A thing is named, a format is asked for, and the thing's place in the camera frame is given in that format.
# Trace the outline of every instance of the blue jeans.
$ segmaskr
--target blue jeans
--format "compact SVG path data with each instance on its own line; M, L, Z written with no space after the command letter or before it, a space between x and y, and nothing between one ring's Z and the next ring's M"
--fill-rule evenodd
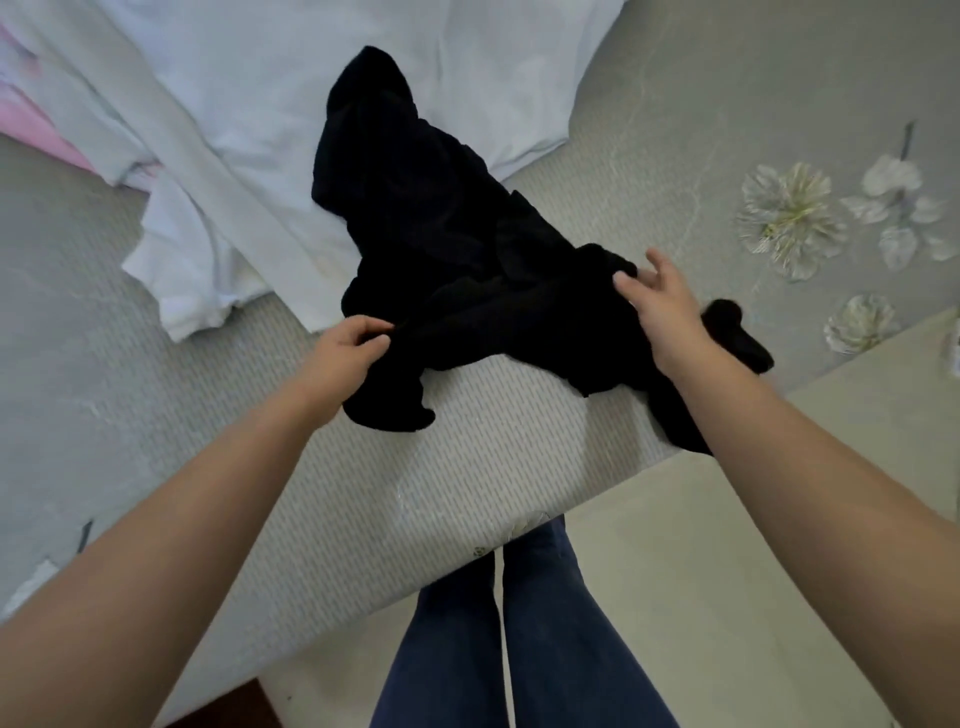
M676 728L593 600L563 518L504 546L516 728ZM507 728L493 554L420 592L371 728Z

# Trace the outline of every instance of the tile floor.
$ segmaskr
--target tile floor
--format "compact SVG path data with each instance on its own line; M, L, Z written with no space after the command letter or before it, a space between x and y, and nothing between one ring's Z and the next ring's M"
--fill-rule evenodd
M791 399L946 516L960 487L956 312L932 317ZM575 509L588 585L685 728L886 728L876 694L777 565L710 458L684 453ZM413 599L261 676L284 728L360 728Z

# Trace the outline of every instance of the white bedsheet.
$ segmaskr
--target white bedsheet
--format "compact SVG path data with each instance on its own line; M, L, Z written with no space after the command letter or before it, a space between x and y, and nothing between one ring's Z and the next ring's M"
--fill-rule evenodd
M421 115L471 146L504 179L566 141L577 85L623 4L86 0L65 11L89 19L99 6L186 110L192 130L163 118L151 98L156 93L124 86L126 64L111 60L110 44L93 32L104 28L102 22L61 23L55 30L53 14L61 10L53 11L54 4L18 1L35 30L70 59L170 173L164 185L169 194L153 200L150 212L180 239L171 244L147 231L125 270L158 298L161 321L175 339L219 326L233 305L252 296L250 286L230 289L230 277L213 274L233 268L233 261L209 256L234 258L232 248L262 276L262 290L274 289L305 327L325 328L340 319L339 300L359 256L343 222L309 193L327 94L365 45L391 53ZM186 139L193 133L199 139ZM233 177L232 193L211 188L222 186L224 176L216 182L210 165L204 169L189 153L200 142ZM181 194L172 184L182 187ZM184 200L204 216L201 225L179 224ZM205 273L197 275L191 258L206 260ZM193 275L184 276L191 266ZM176 316L166 315L172 310Z

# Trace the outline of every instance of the right hand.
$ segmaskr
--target right hand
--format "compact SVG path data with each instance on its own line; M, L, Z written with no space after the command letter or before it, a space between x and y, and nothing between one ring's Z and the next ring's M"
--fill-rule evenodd
M671 379L696 361L713 340L700 319L700 306L683 274L656 248L647 251L654 270L639 269L633 279L622 271L613 287L636 309L640 325L653 347L654 363Z

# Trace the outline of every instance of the white flower pattern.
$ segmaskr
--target white flower pattern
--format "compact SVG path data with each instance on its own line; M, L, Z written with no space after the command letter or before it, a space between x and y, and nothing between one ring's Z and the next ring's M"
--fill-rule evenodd
M839 313L830 316L824 337L835 352L855 354L872 349L900 330L894 321L896 311L890 302L876 293L851 298Z
M781 175L760 165L743 183L744 205L737 222L751 253L771 254L777 270L791 280L812 277L846 240L844 226L827 205L830 179L798 163Z
M845 197L840 201L864 225L883 222L891 214L896 216L894 224L880 233L879 241L883 262L892 271L903 270L910 264L921 241L926 243L933 260L949 260L960 253L946 240L920 230L919 226L930 225L944 216L945 204L915 194L923 186L924 178L917 165L906 158L913 129L911 122L906 127L899 159L883 155L863 175L867 197Z

